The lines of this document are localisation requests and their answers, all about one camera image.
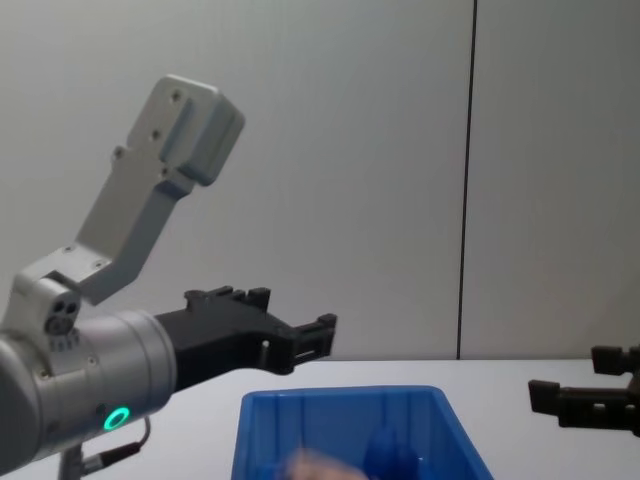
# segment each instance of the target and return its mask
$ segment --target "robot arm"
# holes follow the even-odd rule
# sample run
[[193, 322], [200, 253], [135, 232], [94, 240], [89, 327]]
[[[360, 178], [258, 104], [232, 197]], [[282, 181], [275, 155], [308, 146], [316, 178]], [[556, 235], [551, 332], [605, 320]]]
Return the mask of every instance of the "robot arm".
[[22, 332], [46, 353], [43, 334], [73, 328], [80, 300], [98, 304], [140, 273], [173, 207], [194, 184], [211, 185], [244, 117], [210, 86], [160, 80], [127, 139], [75, 242], [18, 273], [4, 330]]
[[289, 327], [267, 313], [266, 289], [188, 292], [183, 311], [76, 323], [82, 300], [100, 303], [137, 277], [176, 202], [215, 181], [243, 125], [217, 89], [160, 80], [75, 242], [16, 275], [0, 323], [0, 475], [66, 452], [60, 478], [79, 478], [141, 446], [82, 467], [83, 442], [176, 391], [237, 368], [287, 374], [330, 353], [335, 316]]

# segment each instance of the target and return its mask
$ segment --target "blue bin rim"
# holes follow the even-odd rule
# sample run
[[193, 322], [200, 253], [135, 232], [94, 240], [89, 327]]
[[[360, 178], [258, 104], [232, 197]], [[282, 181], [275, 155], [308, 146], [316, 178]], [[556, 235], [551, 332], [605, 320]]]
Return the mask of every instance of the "blue bin rim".
[[251, 430], [251, 413], [253, 402], [260, 397], [277, 396], [297, 396], [297, 395], [336, 395], [348, 393], [380, 393], [380, 390], [386, 390], [393, 393], [400, 392], [423, 392], [430, 393], [434, 400], [434, 405], [442, 414], [451, 434], [456, 443], [463, 450], [464, 456], [469, 462], [469, 467], [478, 480], [493, 480], [493, 476], [485, 465], [482, 457], [471, 442], [471, 439], [460, 423], [458, 416], [453, 411], [447, 396], [438, 387], [431, 385], [369, 385], [369, 386], [353, 386], [353, 387], [310, 387], [310, 388], [292, 388], [283, 390], [259, 390], [249, 392], [242, 397], [242, 405], [240, 409], [240, 419], [238, 421], [238, 433], [236, 438], [236, 448], [233, 458], [232, 479], [237, 472], [243, 468], [249, 454], [249, 431]]

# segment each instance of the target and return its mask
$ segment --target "screw hole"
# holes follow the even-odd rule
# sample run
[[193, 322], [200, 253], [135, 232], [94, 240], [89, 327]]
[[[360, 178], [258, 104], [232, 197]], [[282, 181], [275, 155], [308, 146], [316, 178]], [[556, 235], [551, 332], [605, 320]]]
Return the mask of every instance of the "screw hole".
[[115, 160], [119, 160], [124, 156], [124, 148], [122, 147], [116, 147], [115, 150], [113, 151], [113, 158]]

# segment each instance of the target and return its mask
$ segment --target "white table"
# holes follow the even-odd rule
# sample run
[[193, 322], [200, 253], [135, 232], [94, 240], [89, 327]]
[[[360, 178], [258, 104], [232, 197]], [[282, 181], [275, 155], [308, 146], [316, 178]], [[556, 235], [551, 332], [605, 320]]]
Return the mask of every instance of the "white table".
[[[227, 479], [245, 393], [383, 384], [441, 388], [496, 479], [640, 478], [640, 438], [630, 432], [561, 429], [556, 418], [531, 413], [527, 382], [534, 378], [594, 387], [622, 387], [629, 380], [595, 375], [583, 360], [316, 362], [288, 377], [232, 372], [176, 395], [154, 416], [142, 454], [91, 478]], [[123, 428], [86, 450], [131, 441], [141, 430], [140, 425]], [[3, 480], [53, 480], [56, 463], [46, 459]]]

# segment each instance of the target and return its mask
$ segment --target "blue plastic bin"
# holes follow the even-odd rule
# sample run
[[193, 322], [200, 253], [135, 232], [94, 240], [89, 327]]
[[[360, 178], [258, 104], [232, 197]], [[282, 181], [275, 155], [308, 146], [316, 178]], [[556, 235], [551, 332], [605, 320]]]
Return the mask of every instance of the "blue plastic bin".
[[420, 480], [493, 477], [444, 393], [434, 387], [353, 387], [255, 392], [242, 401], [232, 480], [272, 480], [304, 447], [363, 468], [381, 428], [420, 459]]

